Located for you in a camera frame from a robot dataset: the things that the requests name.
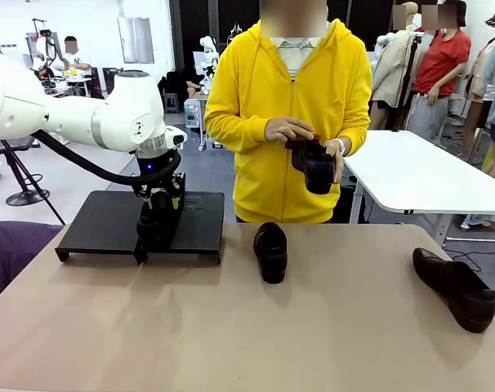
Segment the person's left hand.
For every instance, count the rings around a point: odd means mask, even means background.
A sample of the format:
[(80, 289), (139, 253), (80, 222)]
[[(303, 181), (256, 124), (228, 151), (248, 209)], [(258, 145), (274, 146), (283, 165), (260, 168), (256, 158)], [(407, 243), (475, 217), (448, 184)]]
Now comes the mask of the person's left hand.
[(346, 152), (345, 141), (341, 138), (331, 139), (331, 140), (327, 140), (323, 146), (326, 149), (326, 153), (332, 157), (332, 160), (334, 162), (333, 183), (339, 184), (345, 166), (344, 163), (344, 155)]

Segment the person's right hand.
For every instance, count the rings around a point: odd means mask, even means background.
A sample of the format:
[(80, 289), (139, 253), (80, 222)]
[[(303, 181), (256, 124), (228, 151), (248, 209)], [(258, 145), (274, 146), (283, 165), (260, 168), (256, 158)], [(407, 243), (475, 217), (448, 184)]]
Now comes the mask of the person's right hand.
[(289, 140), (313, 140), (314, 128), (299, 118), (282, 117), (271, 119), (265, 126), (265, 140), (283, 142)]

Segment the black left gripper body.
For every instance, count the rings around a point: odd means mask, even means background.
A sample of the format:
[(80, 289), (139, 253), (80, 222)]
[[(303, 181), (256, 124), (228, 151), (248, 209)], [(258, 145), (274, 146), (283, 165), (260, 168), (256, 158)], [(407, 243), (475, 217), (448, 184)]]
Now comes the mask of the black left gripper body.
[[(140, 177), (154, 176), (158, 178), (159, 172), (165, 172), (166, 167), (171, 166), (172, 154), (164, 154), (156, 158), (138, 158), (137, 163), (140, 169)], [(156, 180), (142, 186), (145, 195), (151, 195), (154, 189), (160, 189), (170, 178), (172, 171), (168, 171), (161, 180)]]

